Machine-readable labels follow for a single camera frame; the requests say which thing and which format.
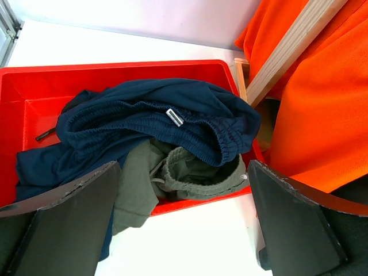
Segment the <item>navy blue shorts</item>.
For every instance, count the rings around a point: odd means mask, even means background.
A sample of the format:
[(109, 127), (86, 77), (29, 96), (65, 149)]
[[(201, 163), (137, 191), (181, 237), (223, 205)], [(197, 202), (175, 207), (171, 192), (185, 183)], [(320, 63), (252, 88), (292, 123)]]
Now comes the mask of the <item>navy blue shorts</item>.
[[(116, 161), (151, 139), (183, 147), (220, 167), (251, 150), (260, 115), (214, 84), (182, 78), (124, 82), (83, 91), (65, 105), (53, 132), (59, 142), (17, 154), (17, 201), (64, 185)], [(113, 211), (102, 247), (109, 256)]]

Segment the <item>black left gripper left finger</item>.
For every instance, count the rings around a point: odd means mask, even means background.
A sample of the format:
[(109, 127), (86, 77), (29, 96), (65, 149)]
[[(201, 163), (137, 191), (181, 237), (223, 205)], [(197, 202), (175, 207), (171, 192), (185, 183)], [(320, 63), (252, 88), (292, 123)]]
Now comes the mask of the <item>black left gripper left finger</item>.
[(94, 275), (119, 177), (119, 164), (109, 162), (1, 207), (1, 275)]

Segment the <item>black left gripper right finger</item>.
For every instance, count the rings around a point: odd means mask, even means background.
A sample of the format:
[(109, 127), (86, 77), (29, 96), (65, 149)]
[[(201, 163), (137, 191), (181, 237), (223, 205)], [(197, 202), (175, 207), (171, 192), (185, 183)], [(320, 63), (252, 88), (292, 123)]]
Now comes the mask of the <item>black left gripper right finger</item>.
[(323, 191), (252, 160), (248, 176), (264, 247), (260, 266), (274, 275), (366, 275), (367, 206), (343, 205)]

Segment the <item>olive green shorts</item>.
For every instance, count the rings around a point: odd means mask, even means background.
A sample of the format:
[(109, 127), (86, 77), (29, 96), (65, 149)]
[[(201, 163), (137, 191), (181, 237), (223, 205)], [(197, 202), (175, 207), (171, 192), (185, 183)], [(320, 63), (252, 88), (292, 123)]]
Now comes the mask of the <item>olive green shorts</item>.
[(249, 185), (241, 155), (213, 167), (183, 147), (151, 139), (135, 147), (122, 167), (112, 234), (140, 228), (160, 200), (210, 200)]

